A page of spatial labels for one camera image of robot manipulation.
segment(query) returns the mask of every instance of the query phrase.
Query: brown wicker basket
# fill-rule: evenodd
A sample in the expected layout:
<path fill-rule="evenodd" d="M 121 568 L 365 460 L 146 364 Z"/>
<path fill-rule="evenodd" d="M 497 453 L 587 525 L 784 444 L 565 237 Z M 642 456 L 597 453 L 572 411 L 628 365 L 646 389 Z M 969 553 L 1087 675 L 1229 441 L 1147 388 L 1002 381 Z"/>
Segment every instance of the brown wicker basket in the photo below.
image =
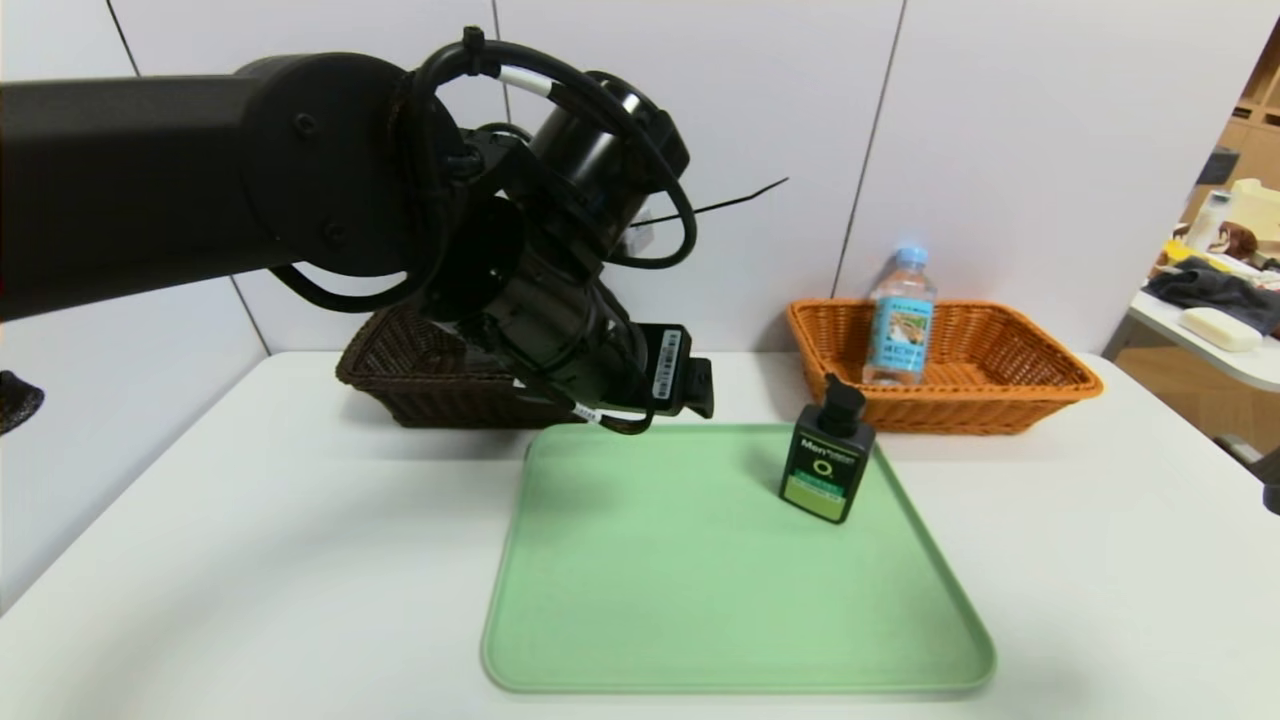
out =
<path fill-rule="evenodd" d="M 1102 392 L 1102 382 L 1021 314 L 992 302 L 938 302 L 924 382 L 861 384 L 876 305 L 805 300 L 787 310 L 815 400 L 826 375 L 867 395 L 865 420 L 883 432 L 1014 434 Z"/>
<path fill-rule="evenodd" d="M 338 379 L 376 397 L 406 428 L 545 428 L 580 421 L 521 398 L 495 360 L 467 348 L 413 307 L 374 316 L 338 361 Z"/>

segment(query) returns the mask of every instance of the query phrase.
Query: green tray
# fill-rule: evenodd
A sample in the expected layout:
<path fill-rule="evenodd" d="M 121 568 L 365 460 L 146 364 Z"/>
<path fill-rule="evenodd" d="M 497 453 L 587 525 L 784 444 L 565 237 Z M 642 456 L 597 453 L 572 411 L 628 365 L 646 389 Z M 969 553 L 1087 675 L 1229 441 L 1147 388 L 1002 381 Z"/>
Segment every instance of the green tray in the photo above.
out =
<path fill-rule="evenodd" d="M 878 451 L 849 520 L 777 497 L 790 425 L 554 427 L 484 635 L 513 692 L 861 693 L 987 682 L 991 638 Z"/>

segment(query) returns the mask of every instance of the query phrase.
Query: white table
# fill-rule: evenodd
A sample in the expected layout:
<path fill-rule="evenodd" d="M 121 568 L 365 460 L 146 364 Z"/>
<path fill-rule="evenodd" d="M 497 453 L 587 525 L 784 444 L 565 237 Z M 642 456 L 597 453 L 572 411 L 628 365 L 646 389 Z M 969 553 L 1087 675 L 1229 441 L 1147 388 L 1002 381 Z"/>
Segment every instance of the white table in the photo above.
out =
<path fill-rule="evenodd" d="M 797 357 L 712 357 L 718 421 L 797 415 Z M 531 434 L 397 428 L 337 360 L 262 363 L 0 618 L 0 717 L 1275 717 L 1280 518 L 1106 361 L 1020 437 L 883 438 L 1000 660 L 881 698 L 499 691 L 479 644 Z"/>
<path fill-rule="evenodd" d="M 1208 360 L 1228 375 L 1267 392 L 1280 392 L 1280 340 L 1262 338 L 1262 346 L 1249 352 L 1228 352 L 1178 324 L 1180 307 L 1138 292 L 1103 356 L 1111 360 L 1129 343 L 1135 323 L 1142 323 L 1165 338 Z"/>

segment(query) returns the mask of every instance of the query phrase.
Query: white soap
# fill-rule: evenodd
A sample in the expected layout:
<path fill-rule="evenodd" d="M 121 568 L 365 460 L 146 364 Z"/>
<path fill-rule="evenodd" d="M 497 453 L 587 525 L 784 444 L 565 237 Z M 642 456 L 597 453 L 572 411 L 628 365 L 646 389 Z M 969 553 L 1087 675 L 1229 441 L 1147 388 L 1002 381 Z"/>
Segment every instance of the white soap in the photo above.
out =
<path fill-rule="evenodd" d="M 1247 352 L 1262 345 L 1262 333 L 1213 307 L 1184 310 L 1178 322 L 1228 352 Z"/>

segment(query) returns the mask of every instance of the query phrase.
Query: plastic bottle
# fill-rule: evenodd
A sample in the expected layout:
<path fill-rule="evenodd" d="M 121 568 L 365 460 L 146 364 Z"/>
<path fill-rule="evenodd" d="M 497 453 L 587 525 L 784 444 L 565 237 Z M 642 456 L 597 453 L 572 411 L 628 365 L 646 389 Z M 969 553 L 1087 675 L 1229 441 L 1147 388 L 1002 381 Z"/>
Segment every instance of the plastic bottle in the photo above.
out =
<path fill-rule="evenodd" d="M 864 384 L 919 384 L 929 351 L 933 301 L 938 291 L 924 277 L 929 254 L 923 247 L 900 247 L 895 269 L 876 286 L 876 319 L 863 368 Z"/>
<path fill-rule="evenodd" d="M 831 523 L 844 523 L 876 446 L 876 429 L 863 423 L 867 396 L 827 375 L 822 407 L 805 406 L 791 436 L 791 452 L 778 497 Z"/>
<path fill-rule="evenodd" d="M 1231 210 L 1231 193 L 1225 190 L 1215 190 L 1204 199 L 1196 220 L 1187 231 L 1187 247 L 1199 252 L 1208 252 L 1208 249 L 1217 243 L 1222 220 Z"/>

